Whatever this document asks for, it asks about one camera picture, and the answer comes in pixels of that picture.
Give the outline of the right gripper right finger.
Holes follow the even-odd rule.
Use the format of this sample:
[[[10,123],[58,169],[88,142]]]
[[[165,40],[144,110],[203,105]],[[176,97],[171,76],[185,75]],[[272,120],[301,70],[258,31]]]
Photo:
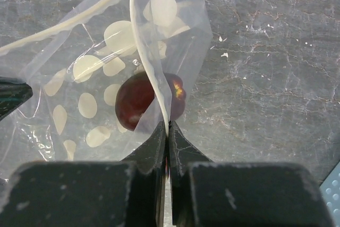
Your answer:
[[[334,226],[318,183],[287,162],[213,162],[169,125],[175,226]]]

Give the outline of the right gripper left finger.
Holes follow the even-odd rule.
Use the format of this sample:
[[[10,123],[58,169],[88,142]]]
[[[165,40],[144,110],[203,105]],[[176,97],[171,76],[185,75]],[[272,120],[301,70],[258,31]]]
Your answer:
[[[1,226],[163,226],[166,126],[118,162],[32,162],[1,195]]]

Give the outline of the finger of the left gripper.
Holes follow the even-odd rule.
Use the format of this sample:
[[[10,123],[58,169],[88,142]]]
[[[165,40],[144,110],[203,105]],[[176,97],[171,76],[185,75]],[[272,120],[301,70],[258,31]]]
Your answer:
[[[17,78],[1,77],[0,88],[0,120],[11,114],[33,95],[32,88]]]

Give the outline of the clear polka dot zip bag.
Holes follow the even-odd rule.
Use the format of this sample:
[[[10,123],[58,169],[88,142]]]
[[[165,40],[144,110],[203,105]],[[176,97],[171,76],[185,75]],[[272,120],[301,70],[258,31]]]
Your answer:
[[[165,73],[186,100],[212,40],[204,0],[1,0],[1,77],[33,95],[1,120],[1,176],[29,162],[116,161],[170,121]],[[116,95],[146,72],[155,98],[134,131]]]

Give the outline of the dark maroon apple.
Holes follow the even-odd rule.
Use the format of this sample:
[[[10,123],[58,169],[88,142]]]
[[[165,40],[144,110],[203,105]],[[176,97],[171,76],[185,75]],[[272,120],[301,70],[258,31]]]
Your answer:
[[[184,112],[186,91],[179,76],[165,73],[165,78],[172,92],[170,120],[175,121]],[[134,131],[154,98],[155,92],[146,72],[127,79],[119,88],[115,101],[115,113],[122,127]]]

